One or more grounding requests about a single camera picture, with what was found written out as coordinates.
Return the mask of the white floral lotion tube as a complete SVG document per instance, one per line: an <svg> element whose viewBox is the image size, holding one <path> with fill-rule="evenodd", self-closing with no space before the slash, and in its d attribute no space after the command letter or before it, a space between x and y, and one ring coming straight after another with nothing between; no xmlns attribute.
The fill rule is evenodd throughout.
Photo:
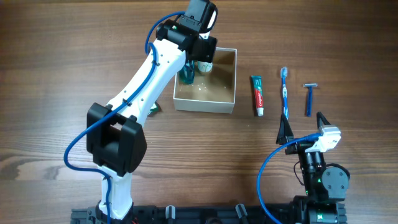
<svg viewBox="0 0 398 224"><path fill-rule="evenodd" d="M213 64L211 62L197 62L197 67L201 73L209 73L212 71Z"/></svg>

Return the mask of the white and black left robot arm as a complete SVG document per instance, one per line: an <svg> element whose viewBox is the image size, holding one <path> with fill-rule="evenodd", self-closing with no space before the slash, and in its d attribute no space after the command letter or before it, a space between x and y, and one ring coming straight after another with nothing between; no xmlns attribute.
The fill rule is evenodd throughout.
<svg viewBox="0 0 398 224"><path fill-rule="evenodd" d="M161 18L151 29L155 40L145 43L147 58L131 81L106 105L89 108L86 150L102 175L97 221L131 220L132 173L146 153L144 124L150 109L188 62L212 62L217 39L203 35L212 30L217 15L211 1L192 0L186 11Z"/></svg>

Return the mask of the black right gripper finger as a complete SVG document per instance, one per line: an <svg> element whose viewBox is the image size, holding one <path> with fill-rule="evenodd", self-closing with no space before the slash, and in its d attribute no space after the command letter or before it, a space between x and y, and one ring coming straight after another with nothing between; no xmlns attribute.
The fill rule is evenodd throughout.
<svg viewBox="0 0 398 224"><path fill-rule="evenodd" d="M317 112L317 128L320 129L324 126L329 126L330 122L325 118L321 111Z"/></svg>
<svg viewBox="0 0 398 224"><path fill-rule="evenodd" d="M277 134L276 144L283 145L294 140L294 134L285 114L281 114L280 127Z"/></svg>

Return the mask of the teal mouthwash bottle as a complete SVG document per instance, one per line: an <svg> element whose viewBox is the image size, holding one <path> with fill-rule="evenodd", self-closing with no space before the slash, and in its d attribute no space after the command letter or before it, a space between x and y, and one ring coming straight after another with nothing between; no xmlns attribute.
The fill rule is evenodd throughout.
<svg viewBox="0 0 398 224"><path fill-rule="evenodd" d="M193 60L188 60L178 72L178 75L184 84L192 84L195 78L195 62Z"/></svg>

